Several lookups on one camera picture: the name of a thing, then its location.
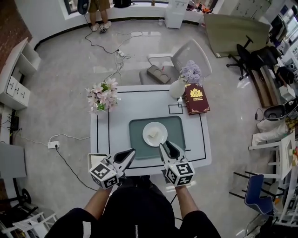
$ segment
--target purple hydrangea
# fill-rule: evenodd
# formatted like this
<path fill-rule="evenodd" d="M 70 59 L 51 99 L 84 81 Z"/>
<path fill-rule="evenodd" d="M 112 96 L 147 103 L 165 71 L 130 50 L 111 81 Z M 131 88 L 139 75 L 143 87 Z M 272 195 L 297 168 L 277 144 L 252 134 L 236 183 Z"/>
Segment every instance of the purple hydrangea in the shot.
<path fill-rule="evenodd" d="M 181 69 L 181 76 L 186 83 L 189 84 L 198 84 L 202 86 L 203 79 L 201 77 L 202 72 L 198 65 L 194 61 L 189 60 L 185 67 Z"/>

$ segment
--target black shirt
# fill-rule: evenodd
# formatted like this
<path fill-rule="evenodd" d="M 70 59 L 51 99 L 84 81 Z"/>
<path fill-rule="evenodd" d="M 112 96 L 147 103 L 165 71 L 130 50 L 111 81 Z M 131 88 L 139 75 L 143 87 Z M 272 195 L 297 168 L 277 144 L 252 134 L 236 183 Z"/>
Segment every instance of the black shirt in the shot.
<path fill-rule="evenodd" d="M 220 238 L 202 211 L 188 213 L 177 229 L 170 202 L 139 187 L 116 190 L 99 220 L 81 208 L 72 209 L 54 224 L 46 238 L 82 238 L 83 221 L 91 224 L 91 238 Z"/>

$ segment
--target blue chair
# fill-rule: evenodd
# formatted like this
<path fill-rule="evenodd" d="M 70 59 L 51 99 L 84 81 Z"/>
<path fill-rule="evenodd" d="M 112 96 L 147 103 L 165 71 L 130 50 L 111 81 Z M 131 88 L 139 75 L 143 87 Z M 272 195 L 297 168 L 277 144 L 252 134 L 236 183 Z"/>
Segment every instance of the blue chair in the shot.
<path fill-rule="evenodd" d="M 263 191 L 263 181 L 263 174 L 253 175 L 250 177 L 244 203 L 250 208 L 265 215 L 273 210 L 273 202 L 271 197 L 260 198 L 260 193 Z"/>

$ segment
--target white vase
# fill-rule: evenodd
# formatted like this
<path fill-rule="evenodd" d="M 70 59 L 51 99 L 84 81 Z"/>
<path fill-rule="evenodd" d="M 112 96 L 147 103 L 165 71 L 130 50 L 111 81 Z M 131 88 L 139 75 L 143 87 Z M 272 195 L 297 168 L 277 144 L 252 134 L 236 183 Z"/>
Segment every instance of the white vase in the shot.
<path fill-rule="evenodd" d="M 185 92 L 185 82 L 183 80 L 177 80 L 174 83 L 171 84 L 169 87 L 169 93 L 170 95 L 178 99 L 180 98 Z"/>

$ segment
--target floor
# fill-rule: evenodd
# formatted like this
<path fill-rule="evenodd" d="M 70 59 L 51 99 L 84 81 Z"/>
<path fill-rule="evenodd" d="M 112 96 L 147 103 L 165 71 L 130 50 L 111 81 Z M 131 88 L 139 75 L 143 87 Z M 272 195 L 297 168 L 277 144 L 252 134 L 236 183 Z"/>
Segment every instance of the floor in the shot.
<path fill-rule="evenodd" d="M 131 31 L 143 31 L 141 37 L 125 41 L 120 49 L 130 54 L 124 64 L 122 85 L 138 85 L 139 71 L 150 65 L 149 53 L 174 53 L 188 39 L 194 38 L 205 51 L 213 74 L 204 82 L 210 105 L 207 112 L 212 164 L 196 169 L 195 185 L 190 192 L 223 238 L 243 237 L 247 223 L 256 215 L 245 206 L 242 199 L 229 195 L 229 191 L 241 191 L 246 179 L 236 178 L 234 171 L 268 172 L 270 153 L 249 152 L 251 135 L 257 132 L 254 120 L 261 107 L 251 79 L 239 81 L 239 69 L 227 68 L 228 58 L 216 58 L 208 45 L 203 29 L 182 24 L 180 30 L 159 26 L 156 21 L 115 22 L 106 34 L 89 36 L 93 44 L 103 45 L 114 51 L 130 35 Z M 77 138 L 90 135 L 90 115 L 85 88 L 102 81 L 115 70 L 114 55 L 107 54 L 84 39 L 90 29 L 85 27 L 54 37 L 42 43 L 37 52 L 42 61 L 38 72 L 24 85 L 31 91 L 29 107 L 18 112 L 22 137 L 46 144 L 51 136 L 64 133 Z M 78 141 L 60 136 L 60 153 L 71 165 L 79 178 L 88 186 L 96 188 L 88 174 L 87 154 L 89 139 Z M 84 187 L 71 173 L 57 152 L 48 150 L 20 137 L 16 145 L 25 147 L 27 178 L 19 180 L 33 202 L 39 207 L 52 209 L 61 217 L 74 207 L 84 207 L 94 191 Z M 151 180 L 171 200 L 175 193 L 168 191 L 162 176 Z M 180 217 L 177 199 L 174 213 Z"/>

